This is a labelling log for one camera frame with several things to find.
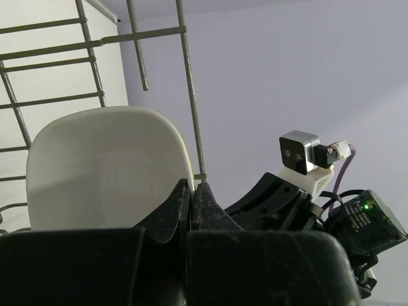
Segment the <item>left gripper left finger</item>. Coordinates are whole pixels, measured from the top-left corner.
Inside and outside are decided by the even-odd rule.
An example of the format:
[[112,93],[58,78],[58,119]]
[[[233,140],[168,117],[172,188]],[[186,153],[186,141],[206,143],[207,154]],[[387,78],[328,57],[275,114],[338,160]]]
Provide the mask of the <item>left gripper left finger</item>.
[[132,227],[1,238],[2,305],[184,305],[191,190],[180,179]]

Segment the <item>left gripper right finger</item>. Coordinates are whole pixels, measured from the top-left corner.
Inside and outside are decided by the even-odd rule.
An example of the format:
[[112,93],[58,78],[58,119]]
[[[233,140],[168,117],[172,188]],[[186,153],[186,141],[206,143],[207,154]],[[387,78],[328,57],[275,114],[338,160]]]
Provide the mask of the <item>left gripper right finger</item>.
[[196,190],[186,245],[188,305],[360,305],[345,250],[319,231],[245,231]]

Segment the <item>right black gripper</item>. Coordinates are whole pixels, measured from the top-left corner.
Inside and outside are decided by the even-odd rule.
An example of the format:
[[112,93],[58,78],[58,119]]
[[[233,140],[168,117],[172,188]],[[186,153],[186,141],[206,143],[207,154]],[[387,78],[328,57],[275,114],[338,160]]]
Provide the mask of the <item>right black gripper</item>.
[[266,172],[256,185],[225,212],[245,230],[323,231],[335,237],[347,253],[360,290],[377,284],[372,267],[378,255],[407,241],[407,231],[372,190],[352,189],[337,194],[317,212],[304,209],[311,195]]

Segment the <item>white square bowl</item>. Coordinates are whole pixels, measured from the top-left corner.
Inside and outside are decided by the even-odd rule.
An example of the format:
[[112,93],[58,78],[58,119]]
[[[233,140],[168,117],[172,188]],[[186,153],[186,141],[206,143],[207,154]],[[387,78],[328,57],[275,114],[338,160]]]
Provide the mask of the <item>white square bowl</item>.
[[185,142],[160,113],[136,106],[72,113],[46,125],[29,149],[31,229],[128,228],[182,179],[194,190]]

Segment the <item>grey wire dish rack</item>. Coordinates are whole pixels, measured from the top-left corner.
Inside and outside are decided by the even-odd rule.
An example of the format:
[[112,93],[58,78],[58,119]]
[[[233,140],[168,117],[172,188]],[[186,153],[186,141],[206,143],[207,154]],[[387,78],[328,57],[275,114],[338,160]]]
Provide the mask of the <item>grey wire dish rack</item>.
[[[191,117],[192,117],[192,122],[193,122],[194,137],[195,137],[196,150],[197,150],[197,155],[198,155],[198,164],[199,164],[199,169],[200,169],[198,173],[195,173],[193,170],[194,183],[197,180],[205,181],[207,174],[205,172],[205,165],[204,165],[204,160],[203,160],[203,150],[202,150],[200,126],[199,126],[199,120],[198,120],[198,114],[197,114],[196,96],[194,92],[193,76],[192,76],[192,71],[191,71],[189,46],[187,42],[187,27],[186,27],[186,21],[185,21],[184,8],[183,8],[182,1],[177,1],[176,8],[177,8],[177,19],[178,19],[178,24],[176,27],[168,27],[168,28],[161,28],[161,29],[141,32],[137,28],[134,4],[132,1],[128,1],[127,11],[129,13],[129,17],[131,21],[131,32],[129,34],[120,34],[120,35],[115,35],[115,36],[108,36],[106,38],[101,38],[99,40],[93,40],[90,35],[90,30],[89,30],[89,26],[87,23],[87,17],[85,14],[83,2],[77,1],[76,2],[76,10],[78,13],[77,18],[8,27],[8,28],[3,29],[3,33],[18,33],[22,31],[30,31],[34,29],[46,29],[49,27],[59,27],[59,26],[78,24],[81,27],[82,34],[84,37],[83,42],[68,44],[68,45],[59,45],[59,46],[47,47],[47,48],[39,48],[39,49],[34,49],[34,50],[26,50],[22,52],[7,53],[1,56],[1,60],[8,61],[12,59],[28,58],[28,57],[34,57],[34,56],[39,56],[39,55],[58,54],[58,53],[74,51],[74,50],[85,50],[87,52],[87,55],[83,58],[66,59],[63,61],[52,61],[52,62],[30,64],[26,66],[26,70],[30,71],[30,70],[41,69],[41,68],[52,68],[52,67],[67,66],[67,65],[72,65],[72,64],[87,63],[91,68],[92,78],[93,78],[93,81],[96,87],[94,92],[69,95],[69,96],[61,96],[61,97],[49,98],[49,99],[38,99],[34,101],[29,101],[28,105],[29,106],[40,106],[40,105],[57,104],[57,103],[67,102],[67,101],[96,98],[99,102],[99,105],[97,108],[106,108],[106,107],[110,107],[110,105],[108,105],[106,102],[105,91],[103,88],[103,84],[101,82],[99,67],[98,67],[97,59],[94,53],[95,49],[98,47],[108,45],[108,44],[116,44],[116,43],[122,43],[125,41],[132,41],[135,45],[136,58],[139,64],[139,71],[140,71],[140,76],[142,79],[142,86],[144,89],[148,89],[149,85],[148,85],[147,76],[145,72],[145,63],[143,60],[142,48],[140,46],[141,40],[145,40],[147,38],[158,38],[158,37],[173,36],[173,35],[178,36],[181,40],[181,45],[182,45],[182,55],[183,55],[183,60],[184,60],[184,69],[186,72],[189,104],[191,107]],[[14,68],[2,67],[1,68],[1,79],[3,81],[3,84],[5,86],[6,92],[10,100],[9,103],[5,104],[5,108],[10,108],[13,110],[16,116],[16,120],[19,124],[20,132],[24,139],[24,144],[21,146],[7,147],[4,149],[1,149],[1,152],[7,153],[7,152],[24,151],[24,152],[27,152],[27,155],[28,155],[29,149],[31,148],[31,145],[35,137],[31,138],[29,136],[28,130],[26,128],[26,124],[23,120],[23,116],[21,113],[21,109],[25,107],[26,104],[24,102],[18,102],[16,100],[15,93],[10,83],[9,74],[14,71],[20,71],[20,66],[16,66]],[[2,182],[14,182],[18,180],[24,181],[25,193],[26,193],[26,164],[25,164],[25,174],[24,175],[9,176],[9,177],[1,178]],[[191,208],[191,205],[194,201],[195,193],[196,193],[196,185],[195,185],[194,190],[191,190],[191,200],[189,204],[189,209]],[[9,203],[3,206],[1,208],[1,211],[6,212],[11,209],[22,208],[22,207],[26,208],[28,211],[27,195],[26,195],[25,201],[18,202],[18,203]],[[26,231],[33,231],[31,229],[30,222],[29,222],[29,225],[24,228],[17,228],[15,230],[15,233],[26,232]]]

